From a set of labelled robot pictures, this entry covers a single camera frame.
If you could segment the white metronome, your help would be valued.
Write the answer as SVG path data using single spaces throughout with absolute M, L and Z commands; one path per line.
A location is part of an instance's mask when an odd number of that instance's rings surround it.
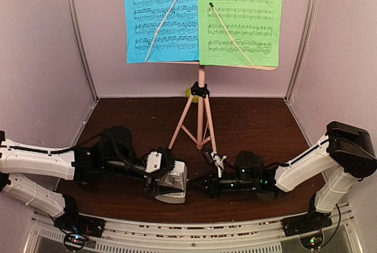
M 159 195 L 155 196 L 159 200 L 168 204 L 183 204 L 186 200 L 186 181 L 187 166 L 183 161 L 176 161 L 175 167 L 172 171 L 166 173 L 157 183 L 157 185 L 171 186 L 184 189 L 183 197 L 174 197 L 173 195 Z

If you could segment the pink music stand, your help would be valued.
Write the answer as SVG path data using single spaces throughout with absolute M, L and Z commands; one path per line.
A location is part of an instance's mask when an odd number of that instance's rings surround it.
M 171 6 L 167 10 L 164 18 L 160 22 L 158 28 L 156 29 L 156 32 L 154 34 L 154 38 L 151 42 L 151 45 L 149 47 L 148 53 L 145 58 L 145 63 L 148 62 L 148 59 L 150 57 L 152 48 L 155 44 L 155 41 L 157 39 L 158 33 L 160 32 L 161 28 L 163 27 L 168 15 L 173 10 L 176 2 L 178 0 L 173 0 Z M 245 54 L 245 52 L 241 49 L 241 47 L 236 43 L 235 39 L 230 34 L 229 30 L 227 29 L 226 25 L 224 24 L 223 20 L 221 19 L 217 9 L 214 7 L 213 3 L 209 3 L 210 8 L 213 10 L 213 12 L 216 14 L 218 20 L 220 21 L 224 31 L 229 36 L 232 44 L 237 48 L 237 50 L 242 53 L 242 55 L 246 58 L 249 66 L 238 66 L 238 68 L 247 68 L 247 69 L 255 69 L 255 70 L 264 70 L 264 71 L 273 71 L 276 69 L 276 67 L 271 66 L 256 66 L 250 58 Z M 178 133 L 180 130 L 183 130 L 196 144 L 196 148 L 198 150 L 201 150 L 204 145 L 208 142 L 211 142 L 211 147 L 213 151 L 217 152 L 216 147 L 216 140 L 215 140 L 215 134 L 214 134 L 214 126 L 213 126 L 213 120 L 211 115 L 211 108 L 210 108 L 210 94 L 209 90 L 207 89 L 207 84 L 205 83 L 206 78 L 206 70 L 204 65 L 200 65 L 198 63 L 198 81 L 194 83 L 194 85 L 191 87 L 191 97 L 187 100 L 186 106 L 181 114 L 181 117 L 178 121 L 178 124 L 176 126 L 176 129 L 174 131 L 174 134 L 171 138 L 171 141 L 169 143 L 168 149 L 172 150 L 173 145 L 177 139 Z M 195 137 L 185 126 L 184 126 L 184 120 L 187 116 L 187 113 L 191 107 L 192 100 L 194 96 L 198 96 L 198 107 L 197 107 L 197 136 Z M 203 133 L 203 122 L 204 122 L 204 115 L 206 115 L 206 127 L 204 129 Z M 206 137 L 207 130 L 209 129 L 209 136 Z

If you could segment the green sheet music paper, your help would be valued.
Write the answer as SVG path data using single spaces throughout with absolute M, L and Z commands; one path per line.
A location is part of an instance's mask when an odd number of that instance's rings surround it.
M 282 0 L 198 0 L 201 65 L 279 66 Z

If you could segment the blue sheet music paper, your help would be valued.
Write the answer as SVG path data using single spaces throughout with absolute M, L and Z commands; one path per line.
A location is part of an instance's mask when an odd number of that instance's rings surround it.
M 198 0 L 124 0 L 127 62 L 199 60 Z

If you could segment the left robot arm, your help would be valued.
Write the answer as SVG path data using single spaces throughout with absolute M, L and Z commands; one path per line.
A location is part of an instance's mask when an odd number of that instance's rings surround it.
M 69 148 L 25 145 L 7 139 L 1 132 L 1 191 L 25 205 L 60 218 L 72 232 L 83 229 L 85 220 L 78 214 L 76 200 L 52 192 L 27 178 L 43 175 L 90 184 L 120 174 L 145 182 L 144 190 L 168 204 L 186 200 L 187 167 L 164 148 L 151 150 L 139 158 L 132 146 L 133 134 L 124 126 L 113 126 L 95 134 L 89 141 Z

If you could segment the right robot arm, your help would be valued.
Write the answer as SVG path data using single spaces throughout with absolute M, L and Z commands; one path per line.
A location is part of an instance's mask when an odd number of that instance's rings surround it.
M 253 198 L 275 201 L 311 177 L 332 168 L 334 172 L 314 194 L 311 210 L 302 217 L 307 230 L 316 229 L 353 185 L 376 172 L 376 155 L 365 129 L 330 122 L 326 133 L 310 148 L 285 163 L 264 164 L 260 155 L 240 151 L 232 171 L 225 157 L 204 149 L 202 155 L 212 171 L 190 179 L 190 185 L 211 198 L 223 192 L 249 192 Z

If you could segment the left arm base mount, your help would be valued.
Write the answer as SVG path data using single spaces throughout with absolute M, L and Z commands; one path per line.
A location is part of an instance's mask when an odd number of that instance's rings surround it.
M 105 220 L 78 213 L 64 213 L 58 218 L 50 217 L 54 226 L 63 234 L 63 245 L 67 250 L 77 252 L 90 241 L 90 237 L 101 238 Z

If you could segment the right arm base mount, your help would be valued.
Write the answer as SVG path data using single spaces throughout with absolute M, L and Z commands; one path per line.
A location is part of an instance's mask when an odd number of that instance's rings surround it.
M 323 229 L 332 225 L 330 212 L 315 210 L 281 220 L 285 237 L 298 236 L 301 246 L 307 250 L 318 250 L 325 244 Z

